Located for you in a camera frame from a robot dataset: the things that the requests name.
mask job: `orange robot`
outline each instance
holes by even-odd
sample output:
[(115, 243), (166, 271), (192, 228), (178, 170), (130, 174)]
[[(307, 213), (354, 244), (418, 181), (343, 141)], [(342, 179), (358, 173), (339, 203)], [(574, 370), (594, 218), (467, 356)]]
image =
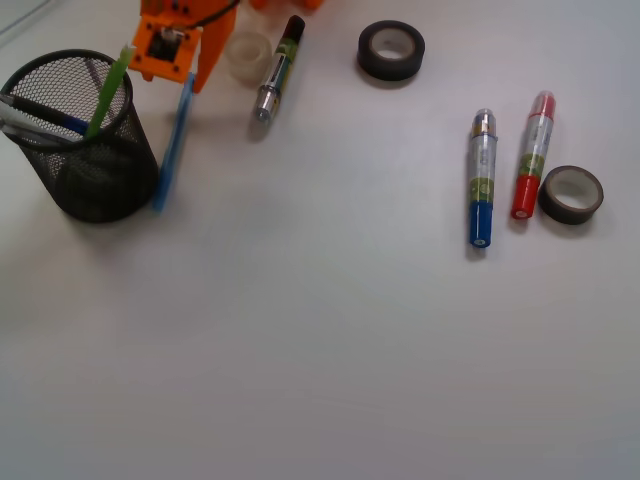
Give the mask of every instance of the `orange robot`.
[[(161, 77), (184, 83), (198, 43), (198, 72), (193, 87), (200, 93), (236, 22), (240, 0), (141, 0), (140, 24), (133, 40), (136, 55), (129, 68), (153, 80)], [(317, 8), (323, 0), (304, 0)], [(260, 9), (268, 0), (250, 0)]]

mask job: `orange plastic part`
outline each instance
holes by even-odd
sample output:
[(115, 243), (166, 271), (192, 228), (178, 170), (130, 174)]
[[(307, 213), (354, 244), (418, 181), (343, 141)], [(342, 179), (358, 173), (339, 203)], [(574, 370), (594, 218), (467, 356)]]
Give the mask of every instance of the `orange plastic part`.
[(147, 55), (153, 36), (163, 27), (170, 27), (173, 24), (174, 20), (171, 17), (162, 14), (155, 17), (142, 15), (140, 19), (138, 32), (133, 39), (136, 55), (131, 60), (129, 68), (142, 73), (142, 77), (148, 82), (153, 80), (153, 77), (166, 78), (178, 83), (184, 83), (187, 80), (193, 56), (196, 54), (196, 48), (202, 35), (200, 31), (188, 30), (185, 32), (173, 63)]
[(163, 28), (192, 25), (228, 5), (229, 0), (141, 0), (140, 24), (133, 40), (136, 55), (129, 68), (142, 73), (147, 81), (161, 77), (184, 83), (200, 42), (198, 72), (193, 88), (195, 93), (200, 93), (233, 31), (235, 9), (202, 29), (185, 29), (184, 39), (173, 62), (148, 55), (149, 47), (153, 36)]
[[(324, 0), (303, 0), (302, 4), (307, 8), (315, 10), (319, 8), (323, 2)], [(251, 6), (256, 10), (266, 7), (267, 3), (269, 3), (269, 0), (251, 0)]]

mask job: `black mesh pen cup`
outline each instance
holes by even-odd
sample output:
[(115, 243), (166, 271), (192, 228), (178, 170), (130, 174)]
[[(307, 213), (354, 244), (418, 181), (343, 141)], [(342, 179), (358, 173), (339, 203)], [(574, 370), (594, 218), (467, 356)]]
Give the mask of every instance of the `black mesh pen cup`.
[[(28, 115), (48, 132), (66, 137), (59, 143), (40, 140), (37, 135), (7, 137), (20, 147), (58, 206), (90, 223), (131, 215), (149, 201), (158, 181), (158, 165), (133, 106), (128, 75), (100, 132), (85, 140), (77, 131), (82, 131), (78, 125), (91, 120), (113, 62), (89, 50), (54, 52), (22, 67), (0, 90), (11, 99), (30, 100), (73, 117), (73, 122), (61, 121), (65, 116), (51, 116), (52, 110), (46, 115)], [(18, 100), (13, 101), (18, 110), (31, 113), (29, 108), (20, 108)]]

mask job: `label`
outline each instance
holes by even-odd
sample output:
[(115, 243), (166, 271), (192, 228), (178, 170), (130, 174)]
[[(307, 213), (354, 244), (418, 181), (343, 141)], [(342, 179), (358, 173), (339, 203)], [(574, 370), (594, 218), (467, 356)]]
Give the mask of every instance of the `label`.
[(469, 185), (471, 202), (493, 203), (493, 180), (490, 178), (474, 178)]
[(529, 119), (518, 175), (542, 177), (552, 132), (553, 121), (549, 117), (537, 115)]
[(493, 203), (498, 141), (490, 135), (471, 140), (469, 166), (469, 191), (471, 202)]
[(287, 86), (293, 61), (298, 52), (298, 44), (291, 39), (283, 38), (276, 49), (269, 75), (263, 82), (267, 87), (273, 87), (282, 93)]

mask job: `tape roll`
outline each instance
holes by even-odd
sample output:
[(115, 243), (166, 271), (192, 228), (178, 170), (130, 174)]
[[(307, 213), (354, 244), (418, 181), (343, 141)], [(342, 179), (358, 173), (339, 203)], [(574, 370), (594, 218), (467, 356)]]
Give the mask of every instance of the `tape roll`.
[(397, 82), (418, 73), (424, 51), (424, 38), (418, 30), (385, 20), (369, 25), (360, 34), (358, 63), (374, 78)]
[(538, 204), (555, 221), (565, 225), (587, 222), (604, 201), (598, 179), (584, 168), (558, 167), (547, 175)]

